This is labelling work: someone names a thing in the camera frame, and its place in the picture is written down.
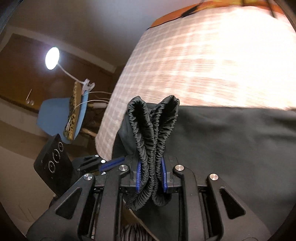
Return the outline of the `leopard print cushion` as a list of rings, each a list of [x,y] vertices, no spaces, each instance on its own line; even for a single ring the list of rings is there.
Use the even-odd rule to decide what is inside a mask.
[[[69,100],[69,115],[68,121],[64,128],[63,135],[67,140],[74,140],[82,96],[82,86],[79,82],[74,83],[72,95]]]

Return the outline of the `light blue chair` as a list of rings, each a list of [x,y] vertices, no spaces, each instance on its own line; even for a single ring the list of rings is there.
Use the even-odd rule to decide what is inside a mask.
[[[37,126],[50,136],[59,134],[65,144],[71,144],[63,132],[68,123],[70,98],[52,98],[42,102]]]

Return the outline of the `white clip-on desk lamp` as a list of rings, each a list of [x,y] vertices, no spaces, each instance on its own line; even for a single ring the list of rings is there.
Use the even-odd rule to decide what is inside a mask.
[[[95,83],[91,83],[89,79],[85,79],[84,81],[79,80],[68,71],[66,71],[59,63],[60,59],[60,51],[57,47],[52,47],[48,50],[45,56],[45,65],[48,70],[54,70],[56,67],[59,67],[67,76],[73,79],[75,82],[82,85],[82,94],[84,92],[91,92],[91,90],[95,87]]]

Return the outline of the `dark green-black pants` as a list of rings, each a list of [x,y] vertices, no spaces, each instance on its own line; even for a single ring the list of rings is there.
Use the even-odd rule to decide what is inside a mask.
[[[133,98],[113,156],[138,157],[133,210],[164,206],[162,157],[176,157],[182,186],[174,228],[179,240],[295,240],[295,112],[265,108],[180,106]]]

